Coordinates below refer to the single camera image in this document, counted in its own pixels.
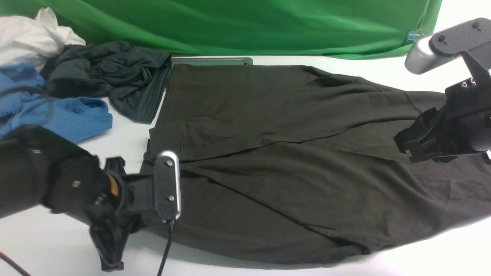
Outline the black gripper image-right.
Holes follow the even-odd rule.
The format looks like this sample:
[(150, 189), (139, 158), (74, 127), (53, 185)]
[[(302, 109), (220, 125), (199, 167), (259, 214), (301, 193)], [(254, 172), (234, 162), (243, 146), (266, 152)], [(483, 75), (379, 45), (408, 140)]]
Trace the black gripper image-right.
[(412, 163), (448, 163), (490, 150), (490, 72), (449, 86), (445, 95), (441, 108), (424, 111), (394, 137)]

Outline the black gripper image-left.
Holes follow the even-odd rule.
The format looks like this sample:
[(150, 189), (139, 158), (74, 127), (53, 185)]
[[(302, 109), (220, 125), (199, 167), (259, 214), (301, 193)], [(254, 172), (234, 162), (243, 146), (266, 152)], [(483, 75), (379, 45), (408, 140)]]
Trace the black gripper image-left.
[[(99, 254), (101, 270), (124, 270), (122, 261), (127, 236), (147, 227), (144, 216), (153, 212), (153, 175), (127, 174), (121, 156), (105, 160), (104, 177), (108, 187), (102, 199), (80, 211), (70, 211), (69, 217), (90, 225), (89, 234)], [(103, 224), (109, 217), (116, 225)]]

